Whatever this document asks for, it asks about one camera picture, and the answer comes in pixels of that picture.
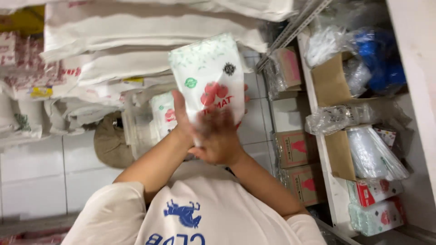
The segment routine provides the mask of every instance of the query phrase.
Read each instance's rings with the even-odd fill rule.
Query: white tiled wall
[[[254,66],[258,53],[246,53]],[[262,76],[245,74],[248,113],[238,130],[241,144],[259,164],[273,172],[275,156],[271,112]],[[53,137],[15,146],[0,154],[0,217],[3,221],[62,215],[82,210],[89,197],[111,184],[122,170],[107,167],[94,152],[94,132]]]

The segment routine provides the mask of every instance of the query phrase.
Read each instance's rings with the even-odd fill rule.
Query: person
[[[89,198],[63,245],[326,244],[297,198],[244,151],[228,107],[199,115],[195,128],[172,93],[177,126]],[[201,160],[183,162],[188,153]]]

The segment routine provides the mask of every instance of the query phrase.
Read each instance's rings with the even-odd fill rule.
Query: blue print on shirt
[[[179,221],[184,227],[188,228],[198,228],[198,224],[201,220],[201,215],[193,218],[192,215],[194,211],[200,210],[200,204],[196,203],[198,208],[195,208],[193,202],[189,202],[191,206],[179,206],[178,204],[175,204],[173,202],[173,199],[171,199],[171,205],[169,202],[167,202],[168,209],[163,210],[163,215],[166,217],[168,215],[177,215],[179,216]]]

